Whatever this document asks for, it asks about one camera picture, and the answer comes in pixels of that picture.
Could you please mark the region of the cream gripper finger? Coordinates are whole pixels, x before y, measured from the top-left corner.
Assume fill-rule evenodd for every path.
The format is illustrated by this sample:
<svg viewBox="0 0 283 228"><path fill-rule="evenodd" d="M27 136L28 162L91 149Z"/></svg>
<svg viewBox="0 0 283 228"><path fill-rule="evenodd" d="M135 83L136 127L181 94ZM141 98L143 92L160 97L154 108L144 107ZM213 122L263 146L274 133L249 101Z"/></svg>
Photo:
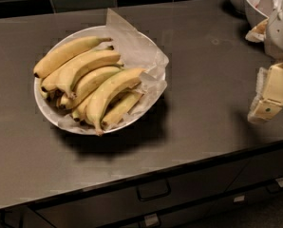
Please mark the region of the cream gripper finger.
<svg viewBox="0 0 283 228"><path fill-rule="evenodd" d="M256 78L256 95L251 103L248 121L262 124L271 120L283 108L283 62L261 67Z"/></svg>
<svg viewBox="0 0 283 228"><path fill-rule="evenodd" d="M264 41L265 31L268 24L268 20L264 19L251 30L249 30L245 36L245 39L249 42L260 43Z"/></svg>

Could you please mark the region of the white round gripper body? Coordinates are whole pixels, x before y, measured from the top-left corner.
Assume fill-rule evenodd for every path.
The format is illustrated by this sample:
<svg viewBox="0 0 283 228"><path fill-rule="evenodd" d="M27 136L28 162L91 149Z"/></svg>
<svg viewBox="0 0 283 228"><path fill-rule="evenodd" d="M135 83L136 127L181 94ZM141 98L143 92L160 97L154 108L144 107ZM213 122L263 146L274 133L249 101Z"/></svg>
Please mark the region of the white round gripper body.
<svg viewBox="0 0 283 228"><path fill-rule="evenodd" d="M268 19L264 48L271 57L283 60L283 0Z"/></svg>

